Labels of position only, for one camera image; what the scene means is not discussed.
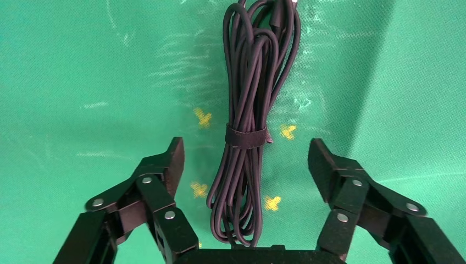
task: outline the green backdrop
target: green backdrop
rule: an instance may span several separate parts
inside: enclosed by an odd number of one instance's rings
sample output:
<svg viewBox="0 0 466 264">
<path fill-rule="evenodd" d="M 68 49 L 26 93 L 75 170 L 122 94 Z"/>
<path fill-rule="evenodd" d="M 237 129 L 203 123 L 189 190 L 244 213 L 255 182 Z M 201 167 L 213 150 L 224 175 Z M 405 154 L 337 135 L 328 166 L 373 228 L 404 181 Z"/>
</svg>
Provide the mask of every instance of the green backdrop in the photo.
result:
<svg viewBox="0 0 466 264">
<path fill-rule="evenodd" d="M 230 0 L 0 1 L 0 262 L 53 261 L 84 203 L 185 140 L 176 201 L 203 248 L 227 120 Z M 466 257 L 466 1 L 300 0 L 269 116 L 260 246 L 314 249 L 329 211 L 311 138 L 422 203 Z M 348 263 L 389 263 L 357 229 Z M 146 227 L 116 263 L 162 263 Z"/>
</svg>

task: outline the black cable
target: black cable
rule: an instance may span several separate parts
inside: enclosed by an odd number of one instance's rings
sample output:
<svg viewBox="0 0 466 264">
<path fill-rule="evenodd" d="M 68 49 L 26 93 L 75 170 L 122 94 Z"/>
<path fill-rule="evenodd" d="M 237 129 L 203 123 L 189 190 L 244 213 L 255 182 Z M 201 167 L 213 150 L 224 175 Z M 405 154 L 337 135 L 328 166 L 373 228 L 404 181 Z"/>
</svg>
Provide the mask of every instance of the black cable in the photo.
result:
<svg viewBox="0 0 466 264">
<path fill-rule="evenodd" d="M 266 127 L 267 115 L 290 72 L 298 51 L 301 21 L 296 1 L 258 0 L 248 10 L 245 6 L 246 0 L 230 5 L 223 20 L 228 124 L 236 131 L 253 132 Z M 268 17 L 270 29 L 260 27 Z M 210 228 L 221 242 L 257 245 L 262 232 L 262 151 L 262 146 L 242 150 L 225 144 L 207 196 L 207 206 L 212 209 Z"/>
</svg>

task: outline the velcro strap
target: velcro strap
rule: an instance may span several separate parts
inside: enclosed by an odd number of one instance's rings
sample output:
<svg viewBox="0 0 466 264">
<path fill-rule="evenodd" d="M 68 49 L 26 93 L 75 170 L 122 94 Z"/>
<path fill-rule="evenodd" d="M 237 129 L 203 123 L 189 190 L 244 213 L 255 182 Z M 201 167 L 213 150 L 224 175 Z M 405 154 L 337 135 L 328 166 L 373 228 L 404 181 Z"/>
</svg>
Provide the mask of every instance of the velcro strap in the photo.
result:
<svg viewBox="0 0 466 264">
<path fill-rule="evenodd" d="M 225 142 L 242 150 L 249 150 L 265 144 L 267 138 L 267 127 L 254 132 L 239 132 L 226 125 Z"/>
</svg>

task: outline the metal rivet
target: metal rivet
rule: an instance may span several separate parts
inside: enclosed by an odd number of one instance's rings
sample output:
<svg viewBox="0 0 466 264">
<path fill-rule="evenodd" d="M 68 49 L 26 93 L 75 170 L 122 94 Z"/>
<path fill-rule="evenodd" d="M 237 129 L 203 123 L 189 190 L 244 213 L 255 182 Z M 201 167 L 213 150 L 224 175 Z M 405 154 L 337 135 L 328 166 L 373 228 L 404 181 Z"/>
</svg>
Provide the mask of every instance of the metal rivet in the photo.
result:
<svg viewBox="0 0 466 264">
<path fill-rule="evenodd" d="M 93 207 L 101 206 L 103 204 L 103 199 L 95 199 L 94 202 L 92 202 Z"/>
<path fill-rule="evenodd" d="M 414 205 L 412 203 L 407 203 L 406 207 L 408 209 L 410 209 L 411 211 L 413 211 L 413 212 L 419 212 L 419 207 L 417 207 L 416 205 Z"/>
<path fill-rule="evenodd" d="M 340 222 L 344 222 L 344 223 L 348 222 L 348 217 L 342 213 L 338 213 L 336 218 L 338 218 Z"/>
<path fill-rule="evenodd" d="M 152 181 L 151 177 L 145 177 L 144 179 L 142 179 L 142 183 L 150 183 L 151 181 Z"/>
<path fill-rule="evenodd" d="M 363 183 L 360 182 L 359 180 L 353 180 L 353 184 L 356 186 L 363 186 Z"/>
<path fill-rule="evenodd" d="M 165 213 L 165 219 L 170 220 L 170 219 L 173 219 L 173 218 L 175 218 L 175 212 L 168 211 L 168 212 Z"/>
</svg>

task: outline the yellow marker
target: yellow marker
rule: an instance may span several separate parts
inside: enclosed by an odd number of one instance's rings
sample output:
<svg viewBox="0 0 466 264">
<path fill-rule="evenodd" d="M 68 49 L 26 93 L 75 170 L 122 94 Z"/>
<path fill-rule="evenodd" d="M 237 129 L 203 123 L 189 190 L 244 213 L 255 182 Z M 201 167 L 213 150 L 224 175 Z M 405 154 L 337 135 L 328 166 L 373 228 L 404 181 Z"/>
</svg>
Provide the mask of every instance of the yellow marker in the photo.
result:
<svg viewBox="0 0 466 264">
<path fill-rule="evenodd" d="M 295 136 L 293 135 L 293 131 L 296 130 L 295 125 L 281 125 L 280 127 L 281 133 L 280 135 L 287 138 L 288 140 L 293 140 L 295 139 Z"/>
<path fill-rule="evenodd" d="M 199 118 L 199 126 L 201 128 L 208 128 L 210 126 L 211 113 L 204 114 L 204 111 L 199 107 L 194 108 L 194 114 Z"/>
<path fill-rule="evenodd" d="M 193 182 L 191 188 L 194 190 L 194 198 L 207 197 L 207 185 Z"/>
<path fill-rule="evenodd" d="M 276 196 L 274 197 L 273 199 L 270 198 L 270 196 L 266 196 L 265 197 L 265 209 L 267 209 L 267 211 L 278 211 L 278 204 L 281 202 L 281 197 L 279 196 Z"/>
</svg>

